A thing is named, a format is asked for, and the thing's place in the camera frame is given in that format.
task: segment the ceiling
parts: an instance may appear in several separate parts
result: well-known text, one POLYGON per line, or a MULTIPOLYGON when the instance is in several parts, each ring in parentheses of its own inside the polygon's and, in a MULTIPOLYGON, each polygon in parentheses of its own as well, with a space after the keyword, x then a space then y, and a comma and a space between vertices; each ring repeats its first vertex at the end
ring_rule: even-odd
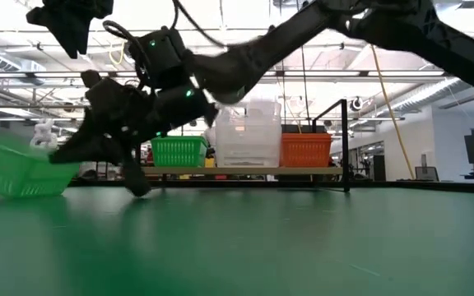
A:
MULTIPOLYGON (((269 25, 279 24, 295 13, 295 7, 287 6, 280 9, 273 6, 271 1, 266 0, 182 0, 182 3, 202 28, 226 44, 263 35, 267 32, 266 28, 269 25)), ((35 61, 47 72, 81 72, 87 69, 103 72, 133 70, 129 59, 122 58, 123 41, 105 32, 101 25, 102 20, 93 20, 91 23, 88 54, 75 60, 70 59, 44 27, 26 23, 25 14, 36 6, 42 6, 41 0, 0 0, 0 53, 3 57, 17 61, 22 59, 35 61)), ((443 12, 440 11, 439 14, 446 23, 474 35, 474 9, 449 8, 443 12)), ((170 25, 173 16, 174 9, 170 0, 158 2, 156 0, 117 0, 114 4, 113 15, 107 19, 117 21, 134 35, 144 35, 152 30, 158 30, 163 25, 170 25)), ((179 18, 177 28, 181 31, 184 43, 195 53, 221 52, 221 49, 203 38, 183 16, 179 18)), ((377 49, 377 55, 379 64, 385 71, 436 70, 427 61, 411 53, 377 49)), ((348 39, 335 31, 326 30, 276 66, 276 69, 281 68, 287 71, 304 69, 306 71, 373 71, 375 65, 367 43, 348 39)), ((395 98, 419 86, 421 82, 429 81, 420 79, 414 83, 406 83, 389 79, 385 87, 389 97, 395 98)), ((81 98, 86 89, 71 87, 72 83, 73 80, 68 79, 50 79, 45 85, 52 87, 41 87, 17 80, 0 79, 0 89, 3 88, 7 92, 28 100, 32 100, 33 92, 35 92, 36 98, 42 98, 42 104, 62 104, 69 101, 74 104, 84 104, 85 100, 81 98)), ((382 88, 377 79, 363 82, 342 79, 322 82, 314 79, 305 86, 304 79, 300 76, 284 85, 281 81, 269 81, 262 84, 266 86, 258 86, 258 89, 267 92, 267 95, 271 97, 278 98, 285 95, 291 102, 290 111, 295 116, 302 113, 306 117, 306 109, 302 101, 309 102, 310 116, 321 113, 342 98, 369 99, 372 103, 367 104, 361 112, 383 104, 382 88)), ((331 116, 337 112, 338 110, 332 111, 331 116)), ((81 116, 79 110, 72 113, 57 110, 55 113, 62 117, 81 116)))

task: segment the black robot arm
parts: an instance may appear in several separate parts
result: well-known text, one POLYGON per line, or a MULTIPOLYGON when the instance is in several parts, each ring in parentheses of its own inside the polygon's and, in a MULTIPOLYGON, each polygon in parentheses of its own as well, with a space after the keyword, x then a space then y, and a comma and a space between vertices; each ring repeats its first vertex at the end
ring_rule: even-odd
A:
POLYGON ((264 36, 215 57, 190 54, 187 64, 215 99, 233 104, 266 71, 326 29, 383 49, 415 53, 474 86, 474 39, 440 21, 430 0, 315 0, 264 36))

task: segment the cable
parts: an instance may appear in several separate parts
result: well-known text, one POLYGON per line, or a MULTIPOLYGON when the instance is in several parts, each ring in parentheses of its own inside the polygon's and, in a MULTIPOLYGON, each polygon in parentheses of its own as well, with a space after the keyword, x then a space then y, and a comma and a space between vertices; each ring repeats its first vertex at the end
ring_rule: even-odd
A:
MULTIPOLYGON (((131 44, 135 44, 135 46, 137 47, 137 49, 139 51, 138 58, 142 59, 142 65, 144 67, 144 70, 145 70, 146 73, 148 73, 149 69, 151 69, 151 62, 150 62, 149 58, 147 57, 147 55, 144 54, 144 48, 142 47, 140 42, 138 42, 138 39, 135 38, 133 35, 131 35, 131 33, 129 33, 129 31, 127 31, 124 27, 122 27, 117 22, 104 21, 102 23, 102 26, 110 34, 112 34, 114 36, 117 36, 121 39, 125 39, 131 44)), ((139 66, 139 62, 140 61, 136 61, 136 63, 135 63, 135 65, 136 65, 135 66, 135 71, 137 73, 138 79, 140 79, 140 84, 138 85, 138 89, 141 90, 142 88, 144 88, 144 86, 150 85, 150 83, 149 83, 149 78, 147 76, 143 75, 142 69, 139 66)))
MULTIPOLYGON (((269 7, 269 10, 268 10, 268 17, 272 17, 272 5, 268 5, 269 7)), ((279 2, 279 16, 282 15, 283 13, 283 2, 279 2)), ((285 71, 285 59, 283 58, 281 60, 281 69, 282 71, 285 71)), ((281 83, 279 82, 279 76, 276 75, 276 79, 277 79, 277 84, 279 84, 279 87, 281 88, 282 92, 283 92, 283 104, 284 104, 284 111, 285 111, 285 128, 287 127, 286 125, 286 93, 285 93, 285 75, 283 73, 283 86, 281 87, 281 83)))
POLYGON ((211 43, 213 43, 214 45, 218 46, 218 47, 221 47, 221 48, 226 48, 228 46, 231 46, 229 44, 224 44, 222 43, 221 41, 211 37, 208 33, 206 33, 206 31, 204 31, 203 28, 201 28, 201 26, 198 25, 198 23, 191 17, 191 15, 189 14, 189 12, 186 10, 186 8, 182 5, 182 3, 180 2, 180 0, 173 0, 173 4, 184 14, 184 16, 186 16, 186 19, 188 19, 188 21, 193 25, 193 27, 195 29, 198 30, 198 32, 204 36, 204 38, 206 38, 208 41, 210 41, 211 43))
POLYGON ((459 108, 464 114, 466 114, 467 121, 468 121, 469 123, 471 123, 471 121, 472 121, 471 116, 470 116, 469 113, 462 107, 462 105, 460 104, 460 102, 458 102, 457 97, 455 97, 455 95, 454 95, 454 93, 453 93, 453 91, 451 90, 450 87, 449 87, 449 93, 451 94, 451 97, 454 99, 455 103, 457 103, 458 108, 459 108))
MULTIPOLYGON (((292 113, 292 109, 290 108, 290 106, 286 103, 285 82, 283 81, 282 86, 281 86, 281 82, 279 81, 279 77, 277 77, 277 83, 279 84, 279 87, 281 87, 281 91, 283 93, 283 101, 285 103, 285 125, 286 125, 286 110, 288 109, 288 112, 290 112, 290 115, 292 115, 292 118, 294 120, 295 120, 295 115, 292 113)), ((295 120, 295 124, 297 124, 297 129, 300 131, 300 133, 303 133, 303 131, 301 129, 300 122, 298 120, 295 120)))
POLYGON ((372 44, 370 45, 370 49, 372 50, 372 54, 374 57, 374 64, 376 65, 376 71, 378 71, 379 84, 382 86, 382 93, 383 93, 383 97, 385 98, 385 104, 387 105, 389 114, 391 115, 391 119, 393 120, 394 129, 396 130, 396 135, 398 137, 398 141, 400 142, 400 147, 402 148, 403 157, 405 158, 405 161, 407 163, 407 168, 409 169, 409 174, 411 175, 411 179, 415 179, 415 174, 413 173, 412 167, 411 167, 411 161, 409 161, 409 156, 407 156, 407 151, 405 149, 405 146, 403 145, 402 135, 400 134, 400 128, 398 127, 398 124, 394 117, 393 107, 391 107, 391 102, 389 101, 388 96, 387 96, 387 91, 385 90, 385 84, 383 83, 382 71, 379 68, 378 54, 376 54, 376 49, 374 48, 372 44))
POLYGON ((174 17, 173 23, 171 24, 170 29, 174 29, 177 26, 177 22, 179 22, 179 6, 173 1, 173 9, 174 9, 174 17))
POLYGON ((109 46, 109 60, 114 65, 119 65, 123 62, 123 55, 125 54, 125 42, 122 42, 122 48, 120 49, 120 59, 117 61, 113 58, 113 44, 109 46))
MULTIPOLYGON (((300 0, 295 0, 295 5, 300 7, 300 0)), ((310 111, 309 111, 309 94, 307 91, 307 85, 306 85, 306 65, 304 63, 304 47, 301 46, 301 59, 303 62, 303 85, 304 85, 304 102, 305 102, 305 108, 306 108, 306 118, 309 120, 309 126, 310 124, 310 111)))

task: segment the white stuffed toy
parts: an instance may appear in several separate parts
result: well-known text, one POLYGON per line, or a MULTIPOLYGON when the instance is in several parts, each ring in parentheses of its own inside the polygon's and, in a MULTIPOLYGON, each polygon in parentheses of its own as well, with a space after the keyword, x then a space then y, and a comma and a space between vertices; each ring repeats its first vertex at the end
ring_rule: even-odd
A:
POLYGON ((34 126, 34 137, 30 141, 30 146, 41 149, 58 148, 58 136, 52 133, 54 120, 41 119, 34 126))

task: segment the black metal frame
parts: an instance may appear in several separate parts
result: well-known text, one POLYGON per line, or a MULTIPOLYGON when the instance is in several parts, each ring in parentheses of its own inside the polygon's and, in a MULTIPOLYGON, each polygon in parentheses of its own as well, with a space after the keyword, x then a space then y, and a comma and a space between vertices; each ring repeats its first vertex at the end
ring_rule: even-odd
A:
POLYGON ((318 131, 318 120, 330 113, 337 106, 342 109, 342 154, 343 154, 343 174, 342 183, 343 191, 349 192, 351 190, 351 181, 349 179, 349 125, 348 125, 348 102, 346 99, 340 99, 325 111, 321 112, 316 118, 312 119, 312 132, 318 131))

